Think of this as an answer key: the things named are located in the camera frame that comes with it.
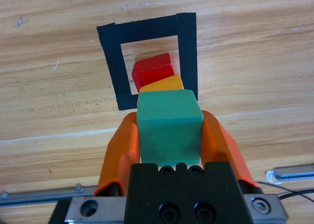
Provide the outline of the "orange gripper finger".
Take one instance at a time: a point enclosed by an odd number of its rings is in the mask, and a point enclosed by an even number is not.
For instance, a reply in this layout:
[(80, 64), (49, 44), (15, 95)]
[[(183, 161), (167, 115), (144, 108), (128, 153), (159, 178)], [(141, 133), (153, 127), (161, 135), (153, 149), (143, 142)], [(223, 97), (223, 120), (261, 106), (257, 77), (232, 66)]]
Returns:
[(124, 117), (107, 145), (94, 196), (125, 196), (128, 191), (131, 166), (139, 162), (140, 146), (136, 113), (132, 112)]
[(210, 112), (203, 110), (203, 128), (201, 139), (201, 163), (229, 162), (242, 192), (261, 194), (262, 189), (253, 180), (235, 139)]

